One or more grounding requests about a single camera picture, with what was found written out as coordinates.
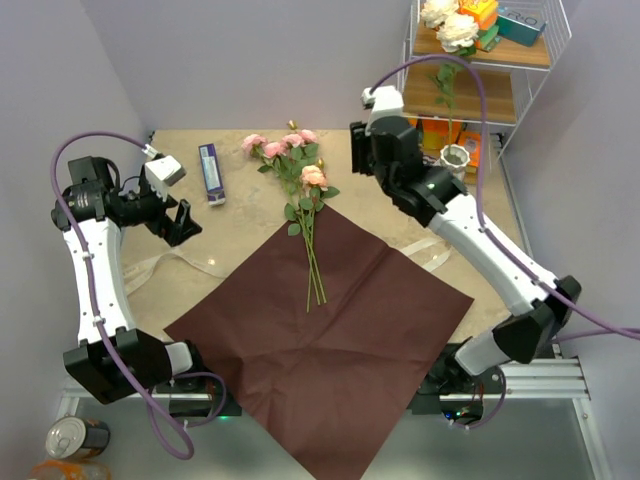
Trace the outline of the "pink rose bouquet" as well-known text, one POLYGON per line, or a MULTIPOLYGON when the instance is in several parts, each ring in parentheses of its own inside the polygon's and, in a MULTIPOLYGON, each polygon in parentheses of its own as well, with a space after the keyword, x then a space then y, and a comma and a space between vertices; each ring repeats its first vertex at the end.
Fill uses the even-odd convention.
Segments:
POLYGON ((326 201, 338 196, 340 190, 329 183, 325 163, 318 156, 316 133, 300 129, 293 120, 287 123, 288 133, 277 141, 260 134, 244 138, 241 148, 248 157, 260 162, 258 171, 271 173, 286 194, 284 217, 287 234, 304 240, 308 262, 306 309, 312 304, 327 302, 320 267, 315 254, 315 220, 326 201))

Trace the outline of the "white rose stem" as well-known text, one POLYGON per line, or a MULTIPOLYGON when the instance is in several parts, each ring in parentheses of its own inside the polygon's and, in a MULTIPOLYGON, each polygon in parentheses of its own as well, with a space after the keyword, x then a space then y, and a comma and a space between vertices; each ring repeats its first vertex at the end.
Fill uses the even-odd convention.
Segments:
MULTIPOLYGON (((436 31, 436 39, 446 54, 465 57, 475 52, 474 43, 479 26, 474 18, 459 12, 460 5, 454 0, 425 1, 420 11, 424 25, 436 31)), ((457 63, 443 62, 438 72, 431 77, 439 91, 436 102, 447 107, 448 133, 445 147, 453 143, 453 108, 455 106, 454 83, 462 67, 457 63)))

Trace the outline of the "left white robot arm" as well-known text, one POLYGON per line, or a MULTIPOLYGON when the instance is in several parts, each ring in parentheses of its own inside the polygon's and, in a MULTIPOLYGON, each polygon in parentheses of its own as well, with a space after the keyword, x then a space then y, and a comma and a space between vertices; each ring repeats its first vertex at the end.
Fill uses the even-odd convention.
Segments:
POLYGON ((71 254, 80 308, 78 345, 63 355, 67 373, 103 404, 134 393, 127 373, 146 389, 172 379, 185 392, 200 390, 207 368, 191 342, 166 343, 136 327, 121 266, 126 227, 143 225, 170 246, 201 233, 189 202, 169 193, 184 168, 158 154, 128 192, 109 159, 87 156, 68 168, 72 183, 51 212, 71 254))

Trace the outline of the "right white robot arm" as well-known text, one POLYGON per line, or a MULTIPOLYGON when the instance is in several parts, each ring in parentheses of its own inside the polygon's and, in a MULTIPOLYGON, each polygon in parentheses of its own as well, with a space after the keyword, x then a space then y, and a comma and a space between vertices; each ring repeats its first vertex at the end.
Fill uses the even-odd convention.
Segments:
POLYGON ((352 170, 373 176, 403 213, 449 242, 489 282, 510 315, 459 346, 446 360, 445 379, 469 392, 485 371, 516 361, 531 362, 566 325, 567 301, 581 293, 571 275, 557 278, 529 258, 478 212, 462 181, 442 166, 428 166, 418 133, 401 116, 349 126, 352 170))

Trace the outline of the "red wrapping paper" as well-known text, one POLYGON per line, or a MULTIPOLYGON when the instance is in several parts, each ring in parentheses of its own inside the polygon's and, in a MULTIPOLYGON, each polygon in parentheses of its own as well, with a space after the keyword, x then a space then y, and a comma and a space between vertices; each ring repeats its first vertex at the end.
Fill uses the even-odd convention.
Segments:
POLYGON ((331 208, 314 246, 326 304, 280 228, 167 333, 313 477, 358 479, 472 299, 331 208))

